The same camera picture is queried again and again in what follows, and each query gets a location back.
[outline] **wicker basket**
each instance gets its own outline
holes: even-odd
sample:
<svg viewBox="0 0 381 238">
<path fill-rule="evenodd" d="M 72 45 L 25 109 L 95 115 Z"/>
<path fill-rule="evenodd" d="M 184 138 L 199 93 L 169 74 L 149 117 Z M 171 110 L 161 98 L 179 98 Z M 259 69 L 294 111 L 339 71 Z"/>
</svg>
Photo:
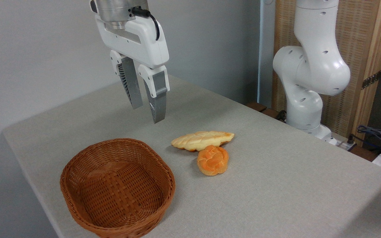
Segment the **wicker basket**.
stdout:
<svg viewBox="0 0 381 238">
<path fill-rule="evenodd" d="M 88 146 L 65 166 L 60 186 L 76 222 L 105 238 L 136 238 L 150 232 L 176 187 L 162 158 L 134 139 Z"/>
</svg>

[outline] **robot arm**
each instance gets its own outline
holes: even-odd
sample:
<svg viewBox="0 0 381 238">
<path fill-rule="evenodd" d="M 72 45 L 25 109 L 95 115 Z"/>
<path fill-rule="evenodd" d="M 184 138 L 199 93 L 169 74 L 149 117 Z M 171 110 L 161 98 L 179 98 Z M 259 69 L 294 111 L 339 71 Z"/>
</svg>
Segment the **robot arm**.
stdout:
<svg viewBox="0 0 381 238">
<path fill-rule="evenodd" d="M 153 18 L 147 0 L 91 0 L 91 9 L 103 42 L 111 48 L 110 58 L 120 76 L 133 108 L 140 107 L 135 63 L 145 89 L 154 123 L 164 119 L 166 92 L 170 90 L 167 69 L 168 49 L 163 28 Z"/>
<path fill-rule="evenodd" d="M 337 49 L 335 26 L 339 0 L 297 0 L 294 33 L 302 47 L 281 48 L 273 68 L 287 98 L 287 124 L 330 141 L 320 125 L 322 99 L 337 95 L 349 83 L 349 67 Z"/>
</svg>

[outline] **orange bread roll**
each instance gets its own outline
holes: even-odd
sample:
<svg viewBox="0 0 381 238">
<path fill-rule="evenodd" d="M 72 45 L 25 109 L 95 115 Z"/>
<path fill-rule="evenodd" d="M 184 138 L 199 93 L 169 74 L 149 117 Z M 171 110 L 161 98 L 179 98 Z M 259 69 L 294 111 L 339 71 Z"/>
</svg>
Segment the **orange bread roll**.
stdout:
<svg viewBox="0 0 381 238">
<path fill-rule="evenodd" d="M 212 145 L 201 150 L 196 159 L 199 170 L 204 175 L 213 176 L 222 174 L 227 169 L 227 162 L 229 161 L 229 154 L 221 147 Z"/>
</svg>

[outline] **wooden panel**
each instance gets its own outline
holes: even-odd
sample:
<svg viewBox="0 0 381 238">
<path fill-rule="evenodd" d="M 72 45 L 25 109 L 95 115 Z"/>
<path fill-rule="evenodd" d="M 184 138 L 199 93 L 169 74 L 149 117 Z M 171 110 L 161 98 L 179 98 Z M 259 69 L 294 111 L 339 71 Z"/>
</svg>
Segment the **wooden panel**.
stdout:
<svg viewBox="0 0 381 238">
<path fill-rule="evenodd" d="M 381 70 L 381 3 L 379 6 L 378 17 L 376 20 L 372 39 L 373 41 L 370 46 L 364 78 L 368 78 L 369 76 Z M 357 103 L 356 116 L 354 118 L 354 123 L 351 130 L 352 133 L 358 137 L 364 138 L 364 134 L 357 133 L 357 127 L 358 125 L 368 124 L 377 85 L 378 82 L 366 87 L 360 92 L 360 97 Z"/>
</svg>

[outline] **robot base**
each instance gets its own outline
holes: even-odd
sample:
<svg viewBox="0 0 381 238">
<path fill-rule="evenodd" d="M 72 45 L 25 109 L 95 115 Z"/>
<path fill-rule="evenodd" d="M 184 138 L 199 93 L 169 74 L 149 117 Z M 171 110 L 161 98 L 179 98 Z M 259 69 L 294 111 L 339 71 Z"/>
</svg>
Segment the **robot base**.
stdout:
<svg viewBox="0 0 381 238">
<path fill-rule="evenodd" d="M 334 139 L 333 136 L 331 135 L 330 129 L 323 126 L 322 124 L 319 125 L 319 128 L 315 128 L 315 129 L 311 129 L 311 130 L 301 130 L 301 131 L 305 131 L 306 133 L 311 134 L 311 135 L 321 139 L 322 141 L 328 142 L 332 145 L 337 144 L 337 140 Z"/>
</svg>

